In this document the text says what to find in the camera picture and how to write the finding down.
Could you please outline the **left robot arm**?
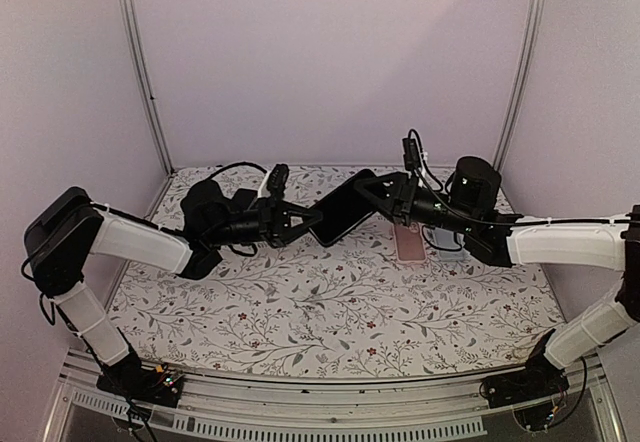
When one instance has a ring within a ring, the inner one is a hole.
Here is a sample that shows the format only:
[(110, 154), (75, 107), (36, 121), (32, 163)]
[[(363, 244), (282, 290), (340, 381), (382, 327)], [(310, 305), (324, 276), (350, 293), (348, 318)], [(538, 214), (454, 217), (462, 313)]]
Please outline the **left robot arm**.
[(100, 205), (80, 187), (67, 189), (25, 231), (22, 276), (69, 321), (111, 381), (128, 396), (148, 388), (148, 374), (84, 281), (89, 256), (137, 262), (201, 280), (221, 262), (227, 246), (264, 242), (284, 247), (322, 219), (318, 210), (288, 202), (281, 187), (271, 192), (238, 190), (226, 197), (212, 179), (193, 185), (182, 199), (183, 227), (168, 229)]

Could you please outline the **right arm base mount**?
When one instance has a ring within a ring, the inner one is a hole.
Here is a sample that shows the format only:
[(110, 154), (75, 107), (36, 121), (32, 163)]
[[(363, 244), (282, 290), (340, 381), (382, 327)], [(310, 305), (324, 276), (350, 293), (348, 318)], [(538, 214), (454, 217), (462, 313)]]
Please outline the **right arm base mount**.
[(569, 382), (562, 371), (523, 368), (484, 378), (479, 386), (479, 395), (492, 409), (545, 399), (541, 404), (512, 412), (522, 429), (540, 432), (549, 429), (555, 421), (568, 389)]

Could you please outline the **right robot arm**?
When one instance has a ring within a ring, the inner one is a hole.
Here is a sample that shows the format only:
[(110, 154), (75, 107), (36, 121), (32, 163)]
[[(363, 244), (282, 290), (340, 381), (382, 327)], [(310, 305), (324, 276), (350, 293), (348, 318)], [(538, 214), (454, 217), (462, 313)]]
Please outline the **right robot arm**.
[(495, 204), (500, 174), (485, 160), (458, 160), (446, 194), (421, 178), (393, 172), (363, 179), (356, 191), (377, 212), (402, 225), (419, 223), (463, 237), (464, 249), (487, 266), (526, 264), (594, 266), (622, 275), (620, 287), (559, 329), (545, 334), (517, 377), (517, 389), (537, 398), (552, 386), (556, 371), (606, 345), (639, 322), (639, 211), (609, 218), (554, 219), (504, 214)]

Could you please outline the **black phone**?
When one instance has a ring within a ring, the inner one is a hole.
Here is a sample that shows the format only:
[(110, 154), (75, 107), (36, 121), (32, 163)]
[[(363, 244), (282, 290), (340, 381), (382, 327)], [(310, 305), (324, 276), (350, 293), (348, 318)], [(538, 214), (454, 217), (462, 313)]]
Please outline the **black phone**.
[(356, 182), (374, 176), (372, 170), (362, 169), (312, 206), (322, 220), (309, 231), (321, 246), (333, 246), (374, 214), (374, 207), (355, 190)]

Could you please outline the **light blue phone case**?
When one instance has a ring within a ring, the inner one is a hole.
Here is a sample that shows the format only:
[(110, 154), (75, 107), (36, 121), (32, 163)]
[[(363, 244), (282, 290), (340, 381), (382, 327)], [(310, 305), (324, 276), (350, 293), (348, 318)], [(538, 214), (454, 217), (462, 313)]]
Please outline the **light blue phone case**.
[(462, 238), (451, 231), (436, 228), (432, 231), (433, 244), (439, 257), (445, 262), (463, 262), (467, 258)]

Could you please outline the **pink phone case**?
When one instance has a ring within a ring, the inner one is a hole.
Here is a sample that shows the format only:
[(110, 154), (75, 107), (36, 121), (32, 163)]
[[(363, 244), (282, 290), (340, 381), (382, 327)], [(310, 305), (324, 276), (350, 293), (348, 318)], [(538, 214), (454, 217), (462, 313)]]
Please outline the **pink phone case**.
[(409, 226), (394, 225), (393, 238), (396, 256), (400, 263), (414, 264), (426, 260), (426, 251), (420, 227), (413, 223)]

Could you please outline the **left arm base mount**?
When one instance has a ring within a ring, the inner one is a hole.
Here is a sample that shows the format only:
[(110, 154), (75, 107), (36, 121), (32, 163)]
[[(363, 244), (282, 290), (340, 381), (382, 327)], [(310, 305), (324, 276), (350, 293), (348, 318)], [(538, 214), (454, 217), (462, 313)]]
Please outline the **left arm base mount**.
[(178, 406), (183, 386), (182, 376), (166, 364), (146, 368), (136, 355), (103, 366), (96, 384), (103, 392), (169, 408)]

